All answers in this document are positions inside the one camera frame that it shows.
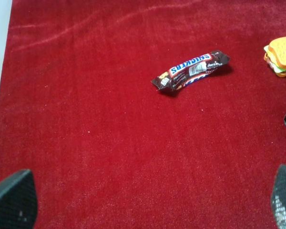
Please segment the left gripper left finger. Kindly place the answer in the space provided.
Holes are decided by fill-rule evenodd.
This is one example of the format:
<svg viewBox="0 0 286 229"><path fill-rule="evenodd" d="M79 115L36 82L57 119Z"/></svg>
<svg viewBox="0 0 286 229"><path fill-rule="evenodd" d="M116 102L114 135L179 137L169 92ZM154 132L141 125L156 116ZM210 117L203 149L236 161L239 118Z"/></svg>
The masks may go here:
<svg viewBox="0 0 286 229"><path fill-rule="evenodd" d="M37 215L31 170L21 169L0 182L0 229L32 229Z"/></svg>

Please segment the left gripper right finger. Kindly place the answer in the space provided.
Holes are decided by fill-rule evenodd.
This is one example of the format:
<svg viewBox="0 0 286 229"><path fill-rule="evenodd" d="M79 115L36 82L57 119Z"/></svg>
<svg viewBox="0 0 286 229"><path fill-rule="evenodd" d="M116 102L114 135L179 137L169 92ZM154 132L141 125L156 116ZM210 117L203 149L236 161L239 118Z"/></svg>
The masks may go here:
<svg viewBox="0 0 286 229"><path fill-rule="evenodd" d="M271 209L279 229L286 229L286 165L277 170L271 195Z"/></svg>

